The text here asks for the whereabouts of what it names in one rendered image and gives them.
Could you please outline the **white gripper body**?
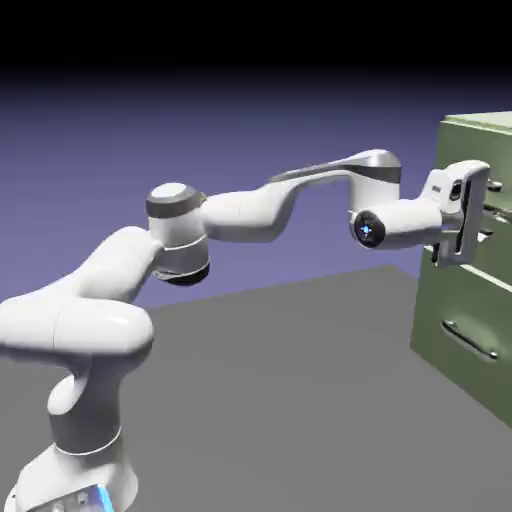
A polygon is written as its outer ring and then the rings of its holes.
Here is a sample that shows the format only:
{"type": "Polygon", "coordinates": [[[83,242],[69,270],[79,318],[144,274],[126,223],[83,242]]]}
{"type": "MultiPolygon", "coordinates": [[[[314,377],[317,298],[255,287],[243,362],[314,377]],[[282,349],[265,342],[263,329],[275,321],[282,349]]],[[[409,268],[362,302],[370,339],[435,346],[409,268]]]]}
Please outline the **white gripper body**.
{"type": "Polygon", "coordinates": [[[469,264],[477,251],[490,166],[465,160],[441,170],[442,235],[436,244],[440,268],[469,264]]]}

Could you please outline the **green drawer front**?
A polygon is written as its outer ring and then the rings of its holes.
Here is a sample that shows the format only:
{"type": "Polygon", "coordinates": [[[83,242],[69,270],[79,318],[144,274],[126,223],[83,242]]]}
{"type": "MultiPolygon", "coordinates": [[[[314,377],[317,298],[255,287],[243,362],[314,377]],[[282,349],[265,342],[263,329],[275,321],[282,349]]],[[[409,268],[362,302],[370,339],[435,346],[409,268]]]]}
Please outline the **green drawer front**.
{"type": "MultiPolygon", "coordinates": [[[[503,184],[501,190],[486,190],[485,204],[512,210],[512,113],[490,113],[447,116],[440,123],[437,160],[421,191],[421,197],[436,201],[441,208],[441,191],[444,180],[441,170],[452,163],[479,160],[490,166],[488,179],[503,184]]],[[[488,216],[484,209],[481,229],[493,231],[477,251],[469,264],[494,277],[512,284],[512,224],[502,223],[488,216]]],[[[432,253],[436,265],[436,244],[424,247],[432,253]]]]}
{"type": "Polygon", "coordinates": [[[411,349],[512,428],[512,284],[471,265],[439,268],[431,257],[425,248],[411,349]],[[459,341],[443,329],[443,319],[499,358],[459,341]]]}

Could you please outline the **green cabinet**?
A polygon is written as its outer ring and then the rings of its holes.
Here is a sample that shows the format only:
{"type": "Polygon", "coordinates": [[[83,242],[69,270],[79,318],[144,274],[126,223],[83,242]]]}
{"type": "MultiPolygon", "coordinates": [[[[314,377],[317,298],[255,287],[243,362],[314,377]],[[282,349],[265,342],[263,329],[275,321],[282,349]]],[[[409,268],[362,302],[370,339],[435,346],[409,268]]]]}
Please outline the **green cabinet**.
{"type": "Polygon", "coordinates": [[[437,165],[490,166],[480,242],[469,265],[422,253],[411,347],[512,428],[512,111],[448,115],[437,165]]]}

